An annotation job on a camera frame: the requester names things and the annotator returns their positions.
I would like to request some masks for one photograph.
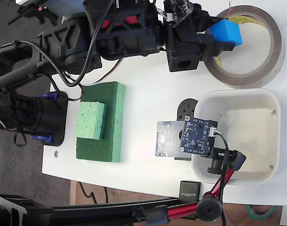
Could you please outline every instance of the dark green sponge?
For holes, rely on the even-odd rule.
[[[81,102],[106,104],[107,111],[102,140],[77,138],[78,159],[120,162],[124,96],[125,86],[118,82],[100,83],[84,88]]]

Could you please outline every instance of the small black box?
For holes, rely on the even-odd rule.
[[[181,204],[198,202],[200,196],[200,182],[192,182],[192,181],[181,181],[180,182],[180,190],[179,190],[179,201]],[[192,214],[184,219],[195,220],[196,215]]]

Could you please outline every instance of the blue circuit board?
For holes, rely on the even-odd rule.
[[[216,121],[186,116],[179,151],[209,156],[215,144],[215,136],[209,130],[215,129],[217,125]]]

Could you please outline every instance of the circuit board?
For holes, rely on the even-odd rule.
[[[213,131],[217,125],[216,121],[186,116],[179,151],[209,156],[215,144]]]
[[[193,10],[189,0],[170,0],[170,7],[175,21],[173,27],[183,21]]]

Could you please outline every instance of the green tape roll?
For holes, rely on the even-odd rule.
[[[275,209],[276,209],[276,206],[271,206],[270,209],[266,213],[260,213],[254,209],[254,205],[246,205],[247,214],[255,220],[267,219],[268,217],[272,215],[272,213],[274,213]]]

